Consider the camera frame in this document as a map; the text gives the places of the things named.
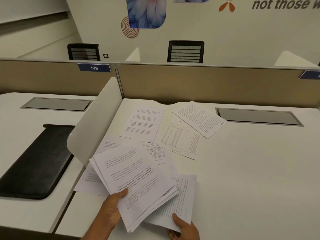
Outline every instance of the blue sign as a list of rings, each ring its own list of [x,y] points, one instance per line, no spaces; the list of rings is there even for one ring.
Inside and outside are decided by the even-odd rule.
[[[111,72],[109,64],[78,63],[78,67],[83,72]]]
[[[320,80],[320,71],[304,71],[299,79]]]

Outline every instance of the red spiral decoration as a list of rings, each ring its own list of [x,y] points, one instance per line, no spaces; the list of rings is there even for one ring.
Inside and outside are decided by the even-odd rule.
[[[138,35],[138,28],[130,28],[129,17],[125,17],[121,22],[121,29],[125,36],[128,38],[134,38]]]

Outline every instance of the black chair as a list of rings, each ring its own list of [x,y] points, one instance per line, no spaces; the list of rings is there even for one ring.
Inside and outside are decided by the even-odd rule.
[[[202,63],[205,43],[203,41],[169,41],[167,62]]]
[[[100,60],[98,44],[68,44],[70,60]]]

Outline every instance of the black leather desk pad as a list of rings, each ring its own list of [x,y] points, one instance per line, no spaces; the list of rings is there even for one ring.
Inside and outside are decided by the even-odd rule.
[[[48,197],[71,162],[67,139],[74,126],[43,125],[45,130],[0,178],[0,196]]]

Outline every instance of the person's left hand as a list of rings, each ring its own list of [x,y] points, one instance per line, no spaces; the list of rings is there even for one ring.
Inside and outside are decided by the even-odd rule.
[[[112,229],[117,225],[118,221],[121,218],[120,212],[118,210],[119,199],[126,196],[127,193],[128,193],[128,188],[125,188],[119,193],[114,193],[109,195],[106,198],[106,200],[102,203],[102,206],[98,214],[106,217]]]

